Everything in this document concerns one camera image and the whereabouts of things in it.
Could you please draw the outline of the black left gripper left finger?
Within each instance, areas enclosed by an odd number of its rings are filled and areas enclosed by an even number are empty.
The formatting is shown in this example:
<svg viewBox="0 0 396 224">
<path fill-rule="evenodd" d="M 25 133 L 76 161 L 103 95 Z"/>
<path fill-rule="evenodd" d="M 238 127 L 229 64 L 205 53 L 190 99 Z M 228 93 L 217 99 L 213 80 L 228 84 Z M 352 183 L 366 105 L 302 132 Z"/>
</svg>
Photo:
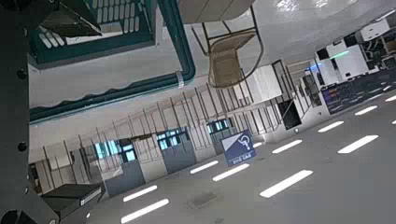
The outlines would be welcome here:
<svg viewBox="0 0 396 224">
<path fill-rule="evenodd" d="M 59 0 L 1 0 L 1 220 L 58 224 L 39 197 L 29 169 L 29 35 Z"/>
</svg>

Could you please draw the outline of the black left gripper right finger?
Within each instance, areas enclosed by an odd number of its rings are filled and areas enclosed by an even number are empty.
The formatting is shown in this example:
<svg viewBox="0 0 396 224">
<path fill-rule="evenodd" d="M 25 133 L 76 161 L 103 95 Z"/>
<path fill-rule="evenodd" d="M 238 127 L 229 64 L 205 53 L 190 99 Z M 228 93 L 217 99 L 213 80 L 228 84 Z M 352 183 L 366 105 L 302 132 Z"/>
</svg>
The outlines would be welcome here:
<svg viewBox="0 0 396 224">
<path fill-rule="evenodd" d="M 58 6 L 40 24 L 62 37 L 101 35 L 101 27 L 83 0 L 58 0 Z"/>
</svg>

